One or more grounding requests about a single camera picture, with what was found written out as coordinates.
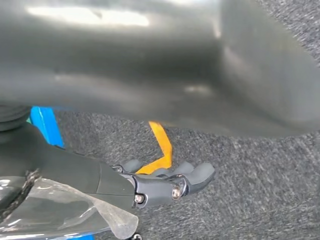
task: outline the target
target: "screw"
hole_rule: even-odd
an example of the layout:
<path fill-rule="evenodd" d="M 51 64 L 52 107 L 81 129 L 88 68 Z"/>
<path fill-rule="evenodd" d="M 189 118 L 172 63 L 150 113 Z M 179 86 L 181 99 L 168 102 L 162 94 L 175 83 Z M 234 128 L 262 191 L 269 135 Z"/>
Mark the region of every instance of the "screw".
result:
<path fill-rule="evenodd" d="M 181 191 L 180 191 L 180 187 L 178 187 L 178 186 L 174 186 L 173 187 L 173 189 L 172 189 L 172 198 L 173 199 L 175 199 L 175 200 L 179 199 L 179 198 L 180 198 L 180 194 L 181 194 Z"/>
<path fill-rule="evenodd" d="M 143 195 L 136 194 L 134 196 L 134 202 L 137 204 L 142 204 L 144 200 L 145 200 L 145 197 Z"/>
<path fill-rule="evenodd" d="M 138 233 L 136 233 L 131 237 L 131 240 L 143 240 L 143 237 Z"/>

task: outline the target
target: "orange object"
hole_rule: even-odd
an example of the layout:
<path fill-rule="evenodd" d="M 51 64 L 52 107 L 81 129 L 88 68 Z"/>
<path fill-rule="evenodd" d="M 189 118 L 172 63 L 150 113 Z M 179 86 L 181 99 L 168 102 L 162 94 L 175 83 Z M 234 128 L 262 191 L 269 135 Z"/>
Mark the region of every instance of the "orange object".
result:
<path fill-rule="evenodd" d="M 163 157 L 143 166 L 137 171 L 137 174 L 152 174 L 157 169 L 168 169 L 172 165 L 172 145 L 165 129 L 157 122 L 149 121 L 149 124 L 162 151 Z"/>

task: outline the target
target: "blue object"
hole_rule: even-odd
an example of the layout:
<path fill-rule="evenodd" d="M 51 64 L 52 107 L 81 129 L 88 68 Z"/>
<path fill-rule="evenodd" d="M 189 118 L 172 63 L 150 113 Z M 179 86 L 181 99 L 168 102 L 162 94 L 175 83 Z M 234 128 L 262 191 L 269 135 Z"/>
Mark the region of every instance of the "blue object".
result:
<path fill-rule="evenodd" d="M 34 106 L 31 109 L 31 123 L 38 127 L 48 144 L 63 148 L 63 141 L 54 113 L 51 107 Z M 78 240 L 94 240 L 93 235 L 78 237 Z"/>

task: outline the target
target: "plastic wrap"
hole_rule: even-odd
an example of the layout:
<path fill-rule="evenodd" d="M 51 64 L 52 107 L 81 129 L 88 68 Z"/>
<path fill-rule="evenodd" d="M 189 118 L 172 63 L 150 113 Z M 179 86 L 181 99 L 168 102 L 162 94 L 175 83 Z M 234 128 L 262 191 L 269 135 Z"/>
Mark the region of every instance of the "plastic wrap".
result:
<path fill-rule="evenodd" d="M 0 184 L 0 200 L 14 193 L 21 181 L 20 177 L 1 179 L 5 184 Z M 138 218 L 130 212 L 69 185 L 41 178 L 24 202 L 0 224 L 0 240 L 68 239 L 103 231 L 127 239 L 137 226 Z"/>

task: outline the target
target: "hex bolt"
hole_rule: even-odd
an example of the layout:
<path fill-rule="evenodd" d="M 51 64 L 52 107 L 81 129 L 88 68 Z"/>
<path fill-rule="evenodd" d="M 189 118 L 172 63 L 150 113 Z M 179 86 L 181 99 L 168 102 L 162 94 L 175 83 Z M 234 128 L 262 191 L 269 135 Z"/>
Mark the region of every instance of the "hex bolt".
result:
<path fill-rule="evenodd" d="M 145 197 L 143 195 L 136 194 L 134 196 L 134 202 L 137 204 L 142 204 L 145 200 Z"/>
<path fill-rule="evenodd" d="M 181 195 L 180 188 L 179 186 L 174 186 L 172 189 L 172 198 L 174 200 L 180 199 Z"/>

